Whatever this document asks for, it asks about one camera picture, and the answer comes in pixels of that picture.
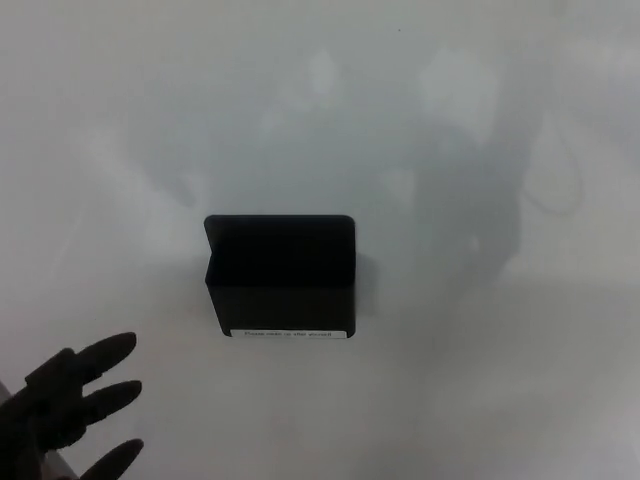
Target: white wall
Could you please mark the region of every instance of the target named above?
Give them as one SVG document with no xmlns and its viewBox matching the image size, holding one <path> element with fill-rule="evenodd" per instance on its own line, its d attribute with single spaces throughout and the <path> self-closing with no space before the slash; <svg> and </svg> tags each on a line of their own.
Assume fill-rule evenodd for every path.
<svg viewBox="0 0 640 480">
<path fill-rule="evenodd" d="M 562 10 L 5 2 L 3 382 L 139 333 L 108 380 L 145 393 L 65 452 L 78 471 L 139 435 L 130 478 L 635 478 L 640 13 Z M 546 205 L 579 193 L 573 157 L 584 182 L 572 215 L 521 198 L 518 254 L 444 319 L 414 267 L 437 119 L 514 183 L 530 150 Z M 247 212 L 356 218 L 377 287 L 353 340 L 221 336 L 201 224 Z"/>
</svg>

